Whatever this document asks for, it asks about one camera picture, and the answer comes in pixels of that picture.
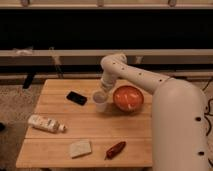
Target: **bowl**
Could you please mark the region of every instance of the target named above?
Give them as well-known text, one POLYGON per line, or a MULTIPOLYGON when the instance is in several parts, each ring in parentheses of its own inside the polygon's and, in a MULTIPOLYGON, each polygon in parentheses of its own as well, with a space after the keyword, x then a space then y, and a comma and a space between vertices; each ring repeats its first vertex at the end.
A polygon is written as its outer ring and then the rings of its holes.
POLYGON ((138 88, 124 85, 114 91, 113 102, 124 112, 134 112, 142 107, 144 96, 138 88))

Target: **sponge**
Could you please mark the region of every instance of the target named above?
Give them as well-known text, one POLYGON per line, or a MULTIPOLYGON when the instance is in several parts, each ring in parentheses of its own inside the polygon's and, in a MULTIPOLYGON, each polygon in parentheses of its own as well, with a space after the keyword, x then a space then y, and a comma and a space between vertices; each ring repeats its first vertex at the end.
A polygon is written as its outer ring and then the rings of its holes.
POLYGON ((84 156, 92 152, 90 141, 83 139, 70 144, 70 156, 72 158, 84 156))

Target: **shelf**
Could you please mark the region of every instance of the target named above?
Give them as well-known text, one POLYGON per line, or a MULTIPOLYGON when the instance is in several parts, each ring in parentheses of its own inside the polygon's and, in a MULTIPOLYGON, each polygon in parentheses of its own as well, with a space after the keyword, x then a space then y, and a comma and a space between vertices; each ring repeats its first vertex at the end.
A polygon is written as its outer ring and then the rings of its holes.
POLYGON ((21 1, 27 0, 1 0, 0 8, 212 8, 213 0, 31 0, 27 7, 21 1))

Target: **white cup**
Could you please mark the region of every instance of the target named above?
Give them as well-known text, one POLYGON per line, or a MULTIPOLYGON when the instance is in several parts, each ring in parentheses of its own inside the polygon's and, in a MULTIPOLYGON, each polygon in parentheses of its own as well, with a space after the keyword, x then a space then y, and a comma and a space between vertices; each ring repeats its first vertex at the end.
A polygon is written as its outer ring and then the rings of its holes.
POLYGON ((92 100, 96 105, 97 112, 104 112, 107 107, 108 95, 103 91, 96 91, 92 95, 92 100))

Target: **black smartphone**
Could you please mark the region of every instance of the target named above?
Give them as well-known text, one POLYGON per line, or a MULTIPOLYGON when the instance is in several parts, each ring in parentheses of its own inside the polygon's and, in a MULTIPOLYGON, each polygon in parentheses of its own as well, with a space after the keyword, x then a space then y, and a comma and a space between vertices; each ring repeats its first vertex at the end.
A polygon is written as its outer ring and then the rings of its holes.
POLYGON ((82 96, 74 91, 71 91, 68 95, 67 95, 67 99, 71 100, 79 105, 84 105, 87 102, 87 97, 82 96))

